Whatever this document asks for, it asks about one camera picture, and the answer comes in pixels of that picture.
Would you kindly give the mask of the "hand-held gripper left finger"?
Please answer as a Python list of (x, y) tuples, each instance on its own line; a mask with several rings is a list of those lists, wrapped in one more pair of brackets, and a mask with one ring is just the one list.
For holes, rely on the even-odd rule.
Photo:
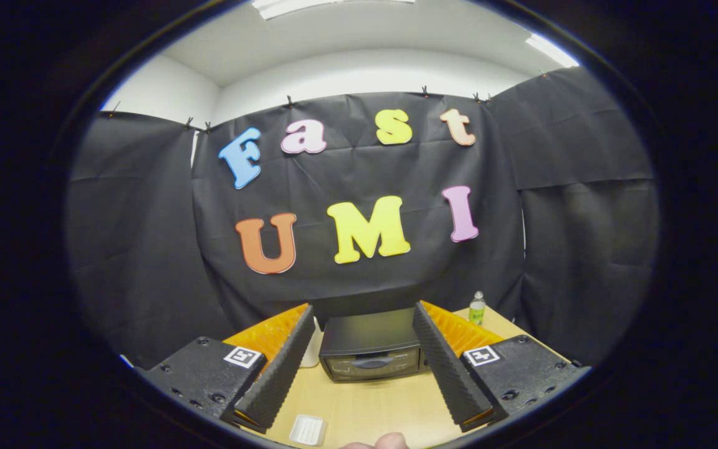
[(227, 339), (200, 336), (138, 373), (206, 420), (265, 433), (273, 426), (314, 333), (302, 304)]

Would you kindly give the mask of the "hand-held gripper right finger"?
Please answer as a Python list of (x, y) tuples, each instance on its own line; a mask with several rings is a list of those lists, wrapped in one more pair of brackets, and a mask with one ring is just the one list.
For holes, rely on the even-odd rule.
[(504, 338), (425, 301), (413, 329), (462, 432), (526, 414), (588, 372), (532, 336)]

